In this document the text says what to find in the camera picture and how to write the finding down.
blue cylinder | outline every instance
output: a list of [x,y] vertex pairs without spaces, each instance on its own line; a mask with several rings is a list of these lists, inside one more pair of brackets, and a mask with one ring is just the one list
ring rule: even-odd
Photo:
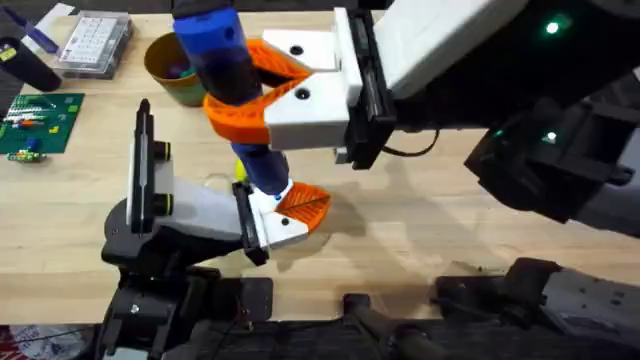
[[289,182],[289,164],[284,154],[269,150],[268,145],[232,143],[231,148],[242,161],[249,181],[258,189],[274,196],[284,191]]
[[262,94],[235,9],[179,18],[173,29],[202,85],[216,99],[240,105]]
[[[247,49],[237,12],[225,7],[181,17],[173,29],[204,88],[218,100],[242,105],[262,95],[262,85]],[[281,152],[264,144],[232,143],[251,181],[262,192],[279,196],[289,181]]]

orange bracket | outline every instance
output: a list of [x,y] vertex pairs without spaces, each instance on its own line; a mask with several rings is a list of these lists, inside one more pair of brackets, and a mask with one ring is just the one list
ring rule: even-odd
[[289,81],[267,94],[241,106],[227,105],[207,94],[204,111],[215,132],[223,138],[243,144],[269,144],[269,129],[264,123],[264,109],[304,81],[311,73],[289,60],[262,40],[248,40],[253,65]]

green led light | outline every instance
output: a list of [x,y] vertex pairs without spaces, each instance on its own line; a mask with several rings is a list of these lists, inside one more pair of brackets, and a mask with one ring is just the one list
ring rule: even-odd
[[558,24],[557,22],[550,22],[549,24],[547,24],[547,34],[553,35],[556,34],[558,31],[560,31],[560,24]]

black metal bracket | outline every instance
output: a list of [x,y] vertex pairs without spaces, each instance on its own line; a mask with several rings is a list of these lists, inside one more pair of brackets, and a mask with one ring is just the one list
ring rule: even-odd
[[345,144],[353,169],[366,170],[371,168],[395,130],[397,118],[380,63],[371,12],[349,10],[347,16],[363,88],[360,100],[349,109]]

screw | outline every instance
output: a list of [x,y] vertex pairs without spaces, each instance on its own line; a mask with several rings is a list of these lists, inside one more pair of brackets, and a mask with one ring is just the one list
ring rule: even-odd
[[307,100],[309,97],[311,97],[311,93],[309,92],[309,90],[301,88],[296,90],[296,97],[300,100]]
[[300,45],[293,45],[289,49],[289,52],[291,53],[291,55],[298,56],[298,55],[302,55],[302,53],[304,53],[304,49]]

